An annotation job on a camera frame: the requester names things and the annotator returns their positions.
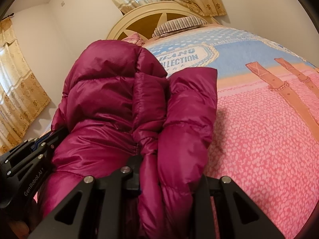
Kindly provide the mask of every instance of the purple puffer jacket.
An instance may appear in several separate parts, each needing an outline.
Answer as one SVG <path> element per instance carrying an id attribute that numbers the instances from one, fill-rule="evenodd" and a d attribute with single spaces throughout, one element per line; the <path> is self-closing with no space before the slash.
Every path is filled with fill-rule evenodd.
<path id="1" fill-rule="evenodd" d="M 55 150 L 56 169 L 39 193 L 42 215 L 83 177 L 107 176 L 141 154 L 142 194 L 127 210 L 128 237 L 186 238 L 212 140 L 216 81 L 213 68 L 187 68 L 166 79 L 142 47 L 91 44 L 68 74 L 53 118 L 52 130 L 67 126 L 70 134 Z"/>

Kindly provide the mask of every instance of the curtain rod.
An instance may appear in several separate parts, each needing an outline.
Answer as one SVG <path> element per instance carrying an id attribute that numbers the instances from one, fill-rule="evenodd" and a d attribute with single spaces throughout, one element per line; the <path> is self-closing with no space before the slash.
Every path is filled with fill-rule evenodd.
<path id="1" fill-rule="evenodd" d="M 4 17 L 2 20 L 5 20 L 6 18 L 12 17 L 14 15 L 14 13 L 8 15 L 7 17 Z"/>

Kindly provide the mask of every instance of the headboard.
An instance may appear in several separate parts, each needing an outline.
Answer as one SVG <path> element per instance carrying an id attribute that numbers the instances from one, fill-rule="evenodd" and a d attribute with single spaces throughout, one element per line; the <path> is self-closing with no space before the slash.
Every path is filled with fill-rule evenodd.
<path id="1" fill-rule="evenodd" d="M 196 16 L 209 24 L 219 24 L 212 17 L 198 13 L 173 1 L 162 1 L 142 5 L 125 14 L 112 28 L 106 39 L 122 40 L 134 32 L 146 41 L 152 38 L 155 28 L 163 23 L 186 16 Z"/>

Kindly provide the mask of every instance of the headboard frame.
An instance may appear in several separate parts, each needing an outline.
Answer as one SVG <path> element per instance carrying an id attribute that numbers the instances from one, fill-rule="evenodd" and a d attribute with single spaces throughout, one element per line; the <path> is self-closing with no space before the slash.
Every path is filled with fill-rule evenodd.
<path id="1" fill-rule="evenodd" d="M 196 16 L 209 24 L 217 23 L 212 17 L 198 13 L 173 1 L 162 1 L 142 5 L 125 14 L 112 28 L 106 39 L 121 40 L 137 32 L 147 41 L 152 38 L 155 28 L 163 23 L 186 16 Z"/>

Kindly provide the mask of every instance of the pink pillow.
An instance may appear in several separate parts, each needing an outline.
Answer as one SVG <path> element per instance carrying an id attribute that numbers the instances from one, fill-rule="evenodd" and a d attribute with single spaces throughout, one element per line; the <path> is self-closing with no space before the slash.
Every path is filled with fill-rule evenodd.
<path id="1" fill-rule="evenodd" d="M 143 46 L 145 44 L 144 40 L 140 37 L 140 35 L 137 32 L 122 39 L 122 41 L 125 41 L 128 43 L 133 43 L 133 44 L 136 44 L 138 46 Z"/>

